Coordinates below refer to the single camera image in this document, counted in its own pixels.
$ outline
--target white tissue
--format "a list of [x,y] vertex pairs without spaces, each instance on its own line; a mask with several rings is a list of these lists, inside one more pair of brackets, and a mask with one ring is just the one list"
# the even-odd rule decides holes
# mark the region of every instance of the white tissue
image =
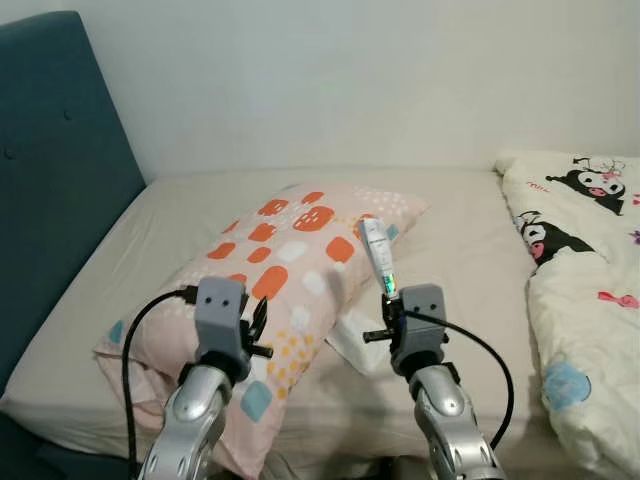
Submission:
[[362,333],[384,328],[361,311],[352,308],[338,316],[327,343],[363,375],[374,372],[380,360],[389,356],[389,342],[364,343]]

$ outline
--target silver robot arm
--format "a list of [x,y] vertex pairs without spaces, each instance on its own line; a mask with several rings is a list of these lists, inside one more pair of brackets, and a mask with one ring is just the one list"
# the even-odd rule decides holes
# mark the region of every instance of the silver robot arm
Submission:
[[391,246],[380,219],[363,219],[360,236],[382,286],[386,329],[365,332],[365,342],[391,340],[393,370],[409,382],[414,415],[429,444],[439,480],[506,480],[493,449],[478,429],[471,399],[460,386],[452,363],[442,363],[444,327],[403,312],[428,313],[446,321],[444,296],[437,285],[398,290]]
[[266,324],[266,299],[256,307],[251,325],[240,319],[247,299],[244,285],[238,282],[220,277],[200,282],[195,310],[200,341],[197,362],[183,370],[138,480],[207,478],[233,385],[247,378],[252,354],[268,358],[273,354],[270,348],[255,344]]

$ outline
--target cartoon print duvet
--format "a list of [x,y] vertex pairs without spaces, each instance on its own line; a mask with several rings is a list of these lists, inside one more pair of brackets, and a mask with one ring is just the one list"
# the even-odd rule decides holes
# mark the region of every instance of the cartoon print duvet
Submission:
[[640,159],[526,152],[496,168],[538,266],[528,306],[551,424],[585,468],[640,478]]

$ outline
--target pink patterned pillowcase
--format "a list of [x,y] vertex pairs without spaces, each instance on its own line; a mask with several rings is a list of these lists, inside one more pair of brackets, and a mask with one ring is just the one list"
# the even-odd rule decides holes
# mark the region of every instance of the pink patterned pillowcase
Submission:
[[[282,423],[287,396],[309,366],[338,311],[372,271],[357,230],[360,218],[377,216],[396,240],[426,209],[414,196],[362,186],[305,183],[234,221],[211,250],[178,272],[158,294],[197,285],[205,276],[243,282],[246,312],[269,300],[260,343],[271,360],[252,358],[249,377],[234,388],[215,460],[246,478],[257,478]],[[137,312],[117,322],[95,348],[98,363],[122,398],[125,333]],[[132,396],[137,422],[157,431],[162,408],[198,346],[193,307],[170,299],[154,308],[131,349]]]

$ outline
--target beige bed sheet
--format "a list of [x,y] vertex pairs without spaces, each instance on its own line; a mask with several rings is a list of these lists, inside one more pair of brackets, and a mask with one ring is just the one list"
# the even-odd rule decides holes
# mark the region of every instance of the beige bed sheet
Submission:
[[[279,188],[308,179],[405,191],[432,203],[395,247],[400,284],[442,285],[448,319],[488,340],[509,365],[516,402],[498,450],[505,466],[514,472],[570,469],[539,401],[537,353],[524,297],[534,264],[490,172],[295,169],[157,181],[118,221],[56,305],[20,360],[0,409],[60,445],[125,456],[123,411],[92,359],[96,340],[230,219]],[[378,319],[377,285],[370,282],[354,303]],[[491,436],[506,402],[500,369],[470,341],[451,337],[447,359],[455,362],[480,426]],[[282,478],[285,470],[300,478],[329,478],[344,473],[337,472],[338,465],[356,460],[424,456],[412,408],[406,382],[387,362],[364,377],[325,345],[292,391],[265,478]],[[139,435],[143,454],[152,436]]]

